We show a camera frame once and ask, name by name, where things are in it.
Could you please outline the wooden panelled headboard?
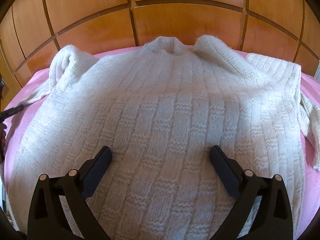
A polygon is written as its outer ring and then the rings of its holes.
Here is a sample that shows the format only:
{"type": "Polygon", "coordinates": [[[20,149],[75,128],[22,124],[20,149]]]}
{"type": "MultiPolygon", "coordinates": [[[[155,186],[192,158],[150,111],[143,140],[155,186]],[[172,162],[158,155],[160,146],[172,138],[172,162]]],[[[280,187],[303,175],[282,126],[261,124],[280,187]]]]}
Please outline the wooden panelled headboard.
{"type": "Polygon", "coordinates": [[[54,55],[141,46],[158,36],[194,44],[213,35],[233,49],[319,75],[319,18],[308,0],[7,0],[1,10],[1,107],[54,55]]]}

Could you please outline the pink quilted bedspread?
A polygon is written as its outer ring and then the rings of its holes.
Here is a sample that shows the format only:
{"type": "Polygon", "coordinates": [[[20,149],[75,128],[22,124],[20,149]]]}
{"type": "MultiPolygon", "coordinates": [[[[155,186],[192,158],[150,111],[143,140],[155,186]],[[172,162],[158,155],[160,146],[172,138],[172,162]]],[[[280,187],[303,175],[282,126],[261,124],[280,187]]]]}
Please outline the pink quilted bedspread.
{"type": "MultiPolygon", "coordinates": [[[[48,75],[48,68],[36,72],[7,107],[13,107],[20,100],[30,95],[31,92],[44,83],[48,75]]],[[[309,100],[319,106],[319,83],[313,77],[302,73],[300,90],[309,100]]],[[[17,152],[23,135],[44,100],[45,98],[33,103],[26,107],[21,113],[8,118],[4,122],[7,125],[6,160],[4,162],[4,185],[6,189],[12,184],[12,171],[14,163],[17,160],[17,152]]],[[[305,194],[301,221],[297,231],[299,236],[305,231],[319,208],[319,171],[312,167],[315,150],[303,135],[301,136],[301,142],[305,154],[305,194]]]]}

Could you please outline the white knitted sweater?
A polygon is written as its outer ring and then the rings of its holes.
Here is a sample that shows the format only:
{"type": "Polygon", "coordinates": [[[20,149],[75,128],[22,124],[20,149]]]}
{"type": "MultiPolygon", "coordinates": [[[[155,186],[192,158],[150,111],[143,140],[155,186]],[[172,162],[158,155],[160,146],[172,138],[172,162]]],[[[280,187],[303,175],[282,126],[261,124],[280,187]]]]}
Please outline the white knitted sweater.
{"type": "Polygon", "coordinates": [[[113,239],[207,239],[231,210],[208,152],[255,174],[279,174],[298,229],[305,189],[301,137],[319,145],[319,107],[302,93],[300,65],[240,56],[203,35],[193,46],[159,37],[97,59],[75,46],[21,101],[42,101],[20,142],[7,194],[27,231],[39,176],[61,176],[103,146],[112,163],[89,206],[113,239]]]}

